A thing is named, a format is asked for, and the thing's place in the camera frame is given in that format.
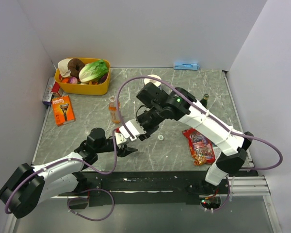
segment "orange razor box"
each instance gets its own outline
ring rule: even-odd
[[[69,96],[62,96],[52,100],[52,106],[57,126],[75,121]]]

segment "red snack bag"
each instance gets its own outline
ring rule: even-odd
[[[212,143],[208,138],[193,128],[184,130],[182,133],[189,140],[190,151],[195,166],[214,163],[215,154]]]

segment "small bottle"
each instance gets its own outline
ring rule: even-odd
[[[204,94],[204,97],[199,101],[205,108],[207,108],[208,98],[209,98],[209,95]]]
[[[120,117],[118,115],[117,109],[116,109],[116,104],[115,104],[115,97],[111,96],[109,98],[109,111],[111,114],[111,121],[115,124],[121,123]]]

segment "gray table surface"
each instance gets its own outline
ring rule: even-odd
[[[138,75],[159,75],[174,87],[182,87],[191,92],[198,100],[208,93],[208,108],[221,120],[239,130],[224,73],[220,70],[173,70],[172,68],[112,68],[109,91],[104,96],[85,96],[69,94],[76,121],[58,127],[51,108],[38,147],[34,165],[40,165],[62,158],[77,148],[95,127],[111,135],[118,127],[111,122],[108,110],[109,97],[116,95],[120,85],[127,79]],[[120,96],[121,111],[125,120],[133,119],[142,104],[135,96],[143,87],[142,80],[128,83]],[[182,131],[189,127],[185,124],[165,120],[160,128],[146,141],[136,141],[130,146],[137,148],[125,158],[118,158],[116,171],[174,171],[207,170],[208,165],[194,166],[188,140]],[[110,170],[113,167],[113,153],[98,155],[95,167]]]

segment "black base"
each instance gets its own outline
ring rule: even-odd
[[[155,172],[113,172],[101,175],[96,172],[82,172],[87,178],[87,188],[102,188],[111,191],[115,204],[186,203],[200,204],[199,195],[227,194],[226,180],[218,186],[205,182],[206,171],[155,171]],[[258,176],[256,171],[239,171],[236,176]],[[62,196],[78,196],[65,193]],[[111,204],[110,197],[92,191],[89,206]]]

